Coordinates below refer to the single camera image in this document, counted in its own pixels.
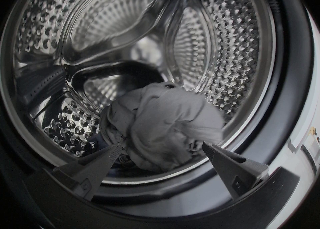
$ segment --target washing machine drum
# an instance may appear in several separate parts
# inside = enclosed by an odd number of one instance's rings
[[[284,14],[279,0],[18,0],[0,54],[2,112],[18,138],[10,145],[31,170],[93,154],[102,110],[166,81],[222,112],[220,147],[244,147],[282,84]],[[115,164],[93,201],[168,198],[213,175],[197,155],[166,173]]]

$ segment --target laundry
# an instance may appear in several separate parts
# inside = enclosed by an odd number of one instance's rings
[[[130,91],[106,107],[100,117],[98,149],[122,143],[123,154],[143,170],[167,172],[196,155],[201,143],[222,141],[221,112],[203,96],[173,83],[153,83]]]

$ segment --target towel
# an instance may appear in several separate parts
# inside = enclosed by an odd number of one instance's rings
[[[203,96],[173,83],[152,83],[128,92],[100,116],[98,145],[122,143],[123,155],[140,169],[173,170],[196,155],[201,143],[222,141],[221,112]]]

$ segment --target washing machine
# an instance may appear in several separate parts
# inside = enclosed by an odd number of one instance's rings
[[[35,228],[273,229],[299,212],[320,167],[320,32],[302,0],[15,0],[6,12],[0,171]],[[105,107],[156,82],[219,109],[219,147],[267,167],[263,180],[235,196],[197,155],[165,173],[113,165],[89,199],[57,175],[98,153]]]

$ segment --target stainless steel drum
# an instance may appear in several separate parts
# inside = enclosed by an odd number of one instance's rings
[[[1,94],[14,126],[60,166],[95,146],[102,109],[130,90],[172,81],[218,107],[229,144],[259,108],[271,78],[275,30],[266,0],[27,0],[2,39]],[[28,113],[16,79],[64,66],[65,87]],[[126,171],[104,183],[140,184],[185,173]]]

